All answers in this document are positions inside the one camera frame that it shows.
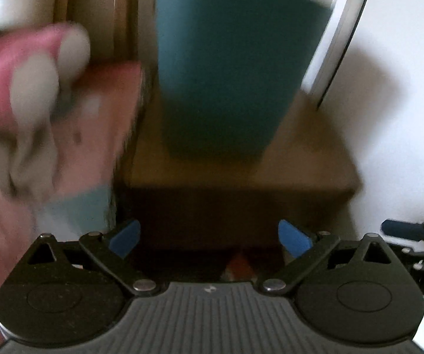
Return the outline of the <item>pink patterned bed blanket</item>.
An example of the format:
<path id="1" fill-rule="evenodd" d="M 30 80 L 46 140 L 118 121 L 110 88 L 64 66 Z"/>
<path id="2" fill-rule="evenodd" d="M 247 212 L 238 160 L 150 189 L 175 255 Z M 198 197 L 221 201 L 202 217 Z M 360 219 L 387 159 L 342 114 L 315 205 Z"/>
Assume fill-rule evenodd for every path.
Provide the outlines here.
<path id="1" fill-rule="evenodd" d="M 41 203 L 0 194 L 0 286 L 40 233 L 76 240 L 107 228 L 110 183 L 137 115 L 144 77 L 137 62 L 86 71 L 75 104 L 53 124 L 58 148 L 53 194 Z"/>

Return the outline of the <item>grey beige cloth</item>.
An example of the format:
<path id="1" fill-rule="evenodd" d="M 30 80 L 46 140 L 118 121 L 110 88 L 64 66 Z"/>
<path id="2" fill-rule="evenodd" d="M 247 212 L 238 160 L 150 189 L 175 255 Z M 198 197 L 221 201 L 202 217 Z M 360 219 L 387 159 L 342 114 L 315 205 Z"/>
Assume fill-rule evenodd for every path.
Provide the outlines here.
<path id="1" fill-rule="evenodd" d="M 53 192 L 58 148 L 49 124 L 18 134 L 0 131 L 0 193 L 43 201 Z"/>

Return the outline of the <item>wooden nightstand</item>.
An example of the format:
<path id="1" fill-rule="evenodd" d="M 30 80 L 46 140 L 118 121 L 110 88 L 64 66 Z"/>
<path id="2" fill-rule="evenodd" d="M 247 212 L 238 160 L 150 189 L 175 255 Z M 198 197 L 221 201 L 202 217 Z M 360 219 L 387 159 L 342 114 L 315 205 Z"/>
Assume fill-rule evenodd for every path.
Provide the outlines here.
<path id="1" fill-rule="evenodd" d="M 141 109 L 113 178 L 113 214 L 118 228 L 138 221 L 151 248 L 178 253 L 189 274 L 252 248 L 262 250 L 260 267 L 271 264 L 281 220 L 331 229 L 361 184 L 343 141 L 304 93 L 253 161 L 170 154 L 162 109 L 159 94 Z"/>

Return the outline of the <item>teal plastic trash bin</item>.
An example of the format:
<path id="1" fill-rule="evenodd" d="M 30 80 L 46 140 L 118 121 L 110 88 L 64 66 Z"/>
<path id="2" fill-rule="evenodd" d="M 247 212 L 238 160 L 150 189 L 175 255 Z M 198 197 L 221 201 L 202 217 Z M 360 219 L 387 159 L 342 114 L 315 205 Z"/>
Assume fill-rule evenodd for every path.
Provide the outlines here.
<path id="1" fill-rule="evenodd" d="M 331 15 L 319 0 L 156 0 L 162 136 L 188 158 L 256 159 Z"/>

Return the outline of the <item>pink plush toy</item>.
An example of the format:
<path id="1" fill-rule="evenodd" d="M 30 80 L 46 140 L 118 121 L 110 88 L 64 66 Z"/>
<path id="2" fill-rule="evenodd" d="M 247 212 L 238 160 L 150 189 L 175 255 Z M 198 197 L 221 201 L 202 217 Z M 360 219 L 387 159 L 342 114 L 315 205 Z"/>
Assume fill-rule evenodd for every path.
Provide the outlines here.
<path id="1" fill-rule="evenodd" d="M 0 35 L 0 130 L 34 130 L 90 60 L 87 30 L 61 22 Z"/>

